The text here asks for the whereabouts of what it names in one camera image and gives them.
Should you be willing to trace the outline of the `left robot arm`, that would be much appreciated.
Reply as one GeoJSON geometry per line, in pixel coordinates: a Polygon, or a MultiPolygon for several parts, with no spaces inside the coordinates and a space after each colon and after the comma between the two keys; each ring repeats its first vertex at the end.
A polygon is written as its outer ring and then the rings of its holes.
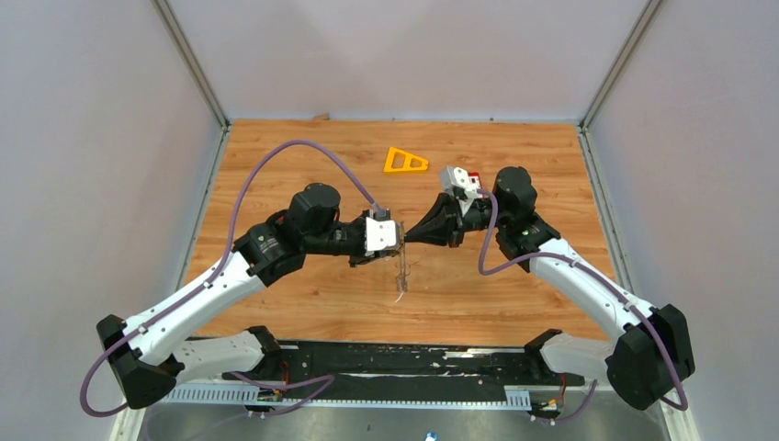
{"type": "Polygon", "coordinates": [[[282,357],[264,326],[228,337],[192,335],[237,301],[302,269],[310,254],[345,256],[355,267],[398,253],[402,234],[387,211],[366,209],[343,222],[340,202],[334,187],[310,184],[170,297],[127,319],[109,314],[98,322],[98,338],[127,407],[146,408],[180,384],[223,372],[273,378],[282,357]]]}

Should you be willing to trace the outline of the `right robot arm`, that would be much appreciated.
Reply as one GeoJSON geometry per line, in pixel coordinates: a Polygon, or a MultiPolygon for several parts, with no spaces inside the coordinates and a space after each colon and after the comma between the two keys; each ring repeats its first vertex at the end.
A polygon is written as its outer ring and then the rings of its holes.
{"type": "Polygon", "coordinates": [[[688,409],[683,381],[694,374],[694,354],[678,308],[639,298],[582,257],[537,213],[537,192],[523,167],[501,169],[490,190],[460,167],[446,167],[439,179],[442,192],[406,232],[406,242],[455,248],[466,233],[483,231],[481,275],[520,267],[564,294],[607,337],[598,341],[561,330],[544,332],[525,347],[531,380],[544,384],[558,374],[575,374],[609,384],[638,410],[657,401],[688,409]]]}

